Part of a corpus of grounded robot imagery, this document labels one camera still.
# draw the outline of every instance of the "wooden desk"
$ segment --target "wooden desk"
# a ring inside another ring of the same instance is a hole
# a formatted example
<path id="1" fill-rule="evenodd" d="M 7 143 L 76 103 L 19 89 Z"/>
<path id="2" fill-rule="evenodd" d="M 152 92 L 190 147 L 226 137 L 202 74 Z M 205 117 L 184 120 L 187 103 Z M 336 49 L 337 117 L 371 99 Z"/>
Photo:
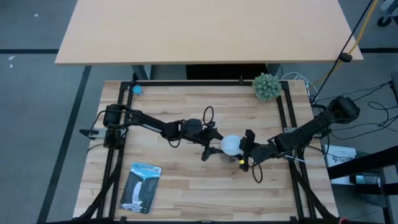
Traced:
<path id="1" fill-rule="evenodd" d="M 79 0 L 55 63 L 332 62 L 350 33 L 337 0 Z"/>
<path id="2" fill-rule="evenodd" d="M 291 81 L 290 93 L 298 125 L 313 118 L 307 92 L 302 81 Z M 116 103 L 120 82 L 106 82 L 98 111 Z M 135 96 L 132 107 L 162 121 L 199 118 L 211 105 L 214 121 L 222 135 L 243 136 L 246 129 L 256 134 L 256 142 L 279 134 L 280 116 L 276 100 L 262 102 L 250 86 L 144 86 L 144 96 Z M 96 123 L 103 127 L 103 116 Z M 103 139 L 90 145 L 102 143 Z M 295 215 L 294 194 L 285 159 L 269 159 L 261 164 L 264 180 L 255 183 L 250 172 L 237 164 L 226 164 L 218 155 L 206 162 L 200 160 L 203 147 L 182 140 L 174 149 L 158 133 L 132 126 L 127 134 L 123 171 L 119 185 L 118 205 L 133 162 L 162 168 L 152 213 L 143 215 L 116 208 L 115 219 L 130 220 L 289 220 Z M 87 155 L 81 180 L 75 216 L 82 214 L 100 191 L 108 149 L 93 148 Z M 305 150 L 305 158 L 317 160 L 321 153 Z M 311 188 L 331 213 L 337 209 L 325 163 L 307 165 Z M 304 211 L 308 216 L 304 193 Z M 104 214 L 109 210 L 108 194 Z"/>

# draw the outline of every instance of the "package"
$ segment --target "package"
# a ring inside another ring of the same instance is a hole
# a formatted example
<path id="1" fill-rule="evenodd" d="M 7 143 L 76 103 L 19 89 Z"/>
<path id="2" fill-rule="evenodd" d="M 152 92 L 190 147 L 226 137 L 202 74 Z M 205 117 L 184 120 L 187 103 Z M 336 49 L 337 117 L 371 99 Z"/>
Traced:
<path id="1" fill-rule="evenodd" d="M 150 213 L 161 172 L 160 167 L 133 163 L 119 208 L 143 214 Z"/>

